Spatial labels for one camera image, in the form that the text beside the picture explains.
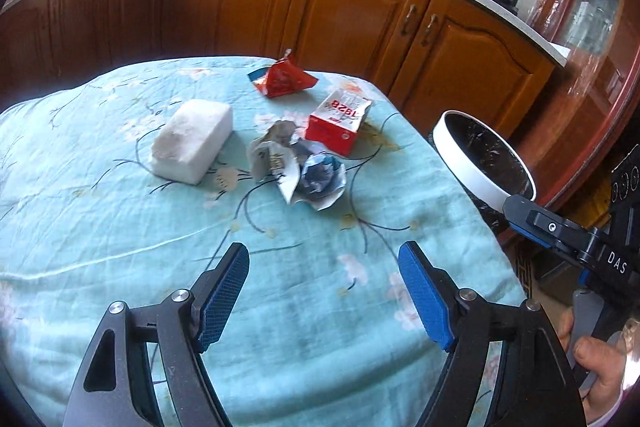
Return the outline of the person's right hand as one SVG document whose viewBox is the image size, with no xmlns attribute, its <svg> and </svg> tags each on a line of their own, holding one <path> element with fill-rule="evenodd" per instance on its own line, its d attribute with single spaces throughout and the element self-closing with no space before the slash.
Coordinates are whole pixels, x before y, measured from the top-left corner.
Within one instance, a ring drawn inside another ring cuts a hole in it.
<svg viewBox="0 0 640 427">
<path fill-rule="evenodd" d="M 624 387 L 630 346 L 625 333 L 615 346 L 590 336 L 576 340 L 572 350 L 576 362 L 597 375 L 591 388 L 580 394 L 588 426 L 608 425 L 630 394 L 630 388 Z"/>
</svg>

